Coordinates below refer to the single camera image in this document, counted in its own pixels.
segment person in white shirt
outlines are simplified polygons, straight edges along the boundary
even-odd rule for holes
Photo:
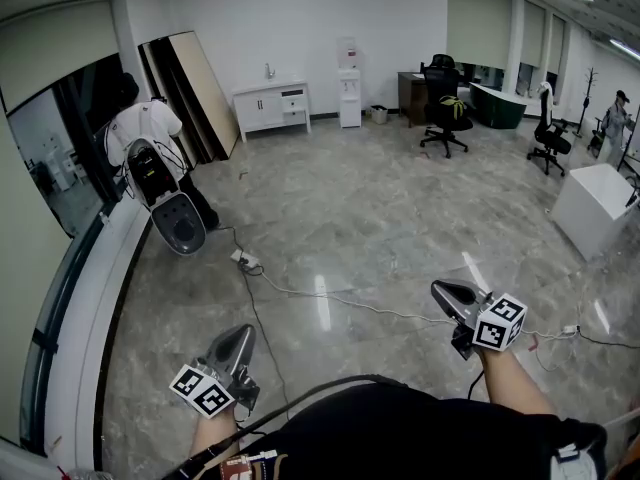
[[[129,73],[123,73],[116,82],[115,102],[121,110],[111,120],[105,133],[104,149],[109,163],[114,167],[120,167],[124,163],[124,151],[129,144],[142,135],[142,123],[149,122],[149,116],[145,113],[149,112],[151,123],[149,132],[166,148],[167,154],[163,156],[178,179],[180,190],[191,199],[204,227],[208,231],[215,229],[220,222],[218,214],[193,184],[182,153],[172,139],[180,133],[182,121],[161,101],[135,103],[139,92],[138,84]]]

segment wastebasket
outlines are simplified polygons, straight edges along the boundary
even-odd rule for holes
[[[389,109],[382,105],[373,105],[371,107],[371,118],[374,123],[384,124],[387,122],[387,112]]]

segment gray tile floor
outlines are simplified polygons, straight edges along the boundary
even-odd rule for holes
[[[640,342],[633,314],[640,217],[609,253],[586,264],[547,213],[560,190],[558,171],[547,177],[525,159],[535,125],[498,131],[476,124],[459,136],[469,153],[456,150],[447,160],[437,144],[427,147],[430,158],[421,154],[424,127],[409,129],[397,117],[350,130],[336,120],[316,121],[312,136],[298,128],[255,135],[238,143],[231,160],[200,166],[193,176],[223,224],[237,228],[247,252],[285,288],[324,285],[342,298],[439,318],[431,281],[480,275],[529,305],[528,329],[558,332],[577,323],[581,308],[590,335]],[[592,162],[576,143],[571,166]],[[183,258],[151,232],[126,297],[107,384],[104,467],[117,479],[157,478],[185,458],[196,418],[168,383],[222,330],[256,325],[229,260],[234,249],[231,232],[220,231]],[[251,285],[290,398],[361,372],[464,397],[480,371],[477,358],[464,362],[449,345],[450,326],[288,297],[261,278]],[[638,351],[578,339],[545,343],[539,356],[552,370],[545,371],[532,345],[522,336],[515,350],[562,416],[603,423],[629,409],[638,392]],[[251,372],[262,388],[253,419],[284,402],[262,338]],[[475,397],[486,399],[484,386]]]

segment power strip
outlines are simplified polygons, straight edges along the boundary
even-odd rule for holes
[[[260,260],[255,256],[251,256],[251,254],[247,254],[246,252],[242,252],[240,249],[236,249],[235,252],[231,255],[231,259],[238,263],[242,258],[242,262],[247,266],[247,268],[252,269],[260,265]]]

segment person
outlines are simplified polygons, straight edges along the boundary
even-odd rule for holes
[[[629,103],[629,98],[627,98],[624,91],[616,92],[616,101],[609,107],[602,120],[602,132],[609,138],[609,143],[611,144],[611,153],[609,153],[607,162],[616,169],[624,155],[622,149],[624,136],[622,132],[625,127],[630,130],[635,127],[633,119],[624,109],[626,103]]]
[[[438,400],[384,384],[354,386],[315,402],[243,449],[255,475],[235,478],[544,479],[552,478],[551,457],[571,444],[588,450],[593,472],[571,478],[604,478],[602,427],[561,421],[510,351],[477,352],[490,403]],[[234,432],[233,408],[201,418],[190,455]],[[235,443],[207,465],[201,479],[234,478],[219,464],[238,453]]]
[[[113,167],[122,166],[125,148],[142,134],[143,119],[150,119],[150,132],[167,149],[165,158],[178,180],[180,190],[191,199],[204,227],[208,231],[215,229],[219,223],[218,214],[193,184],[182,153],[172,139],[180,133],[182,122],[161,101],[136,103],[139,92],[140,88],[130,73],[123,73],[115,83],[115,103],[120,112],[111,120],[105,133],[104,149],[109,163]]]

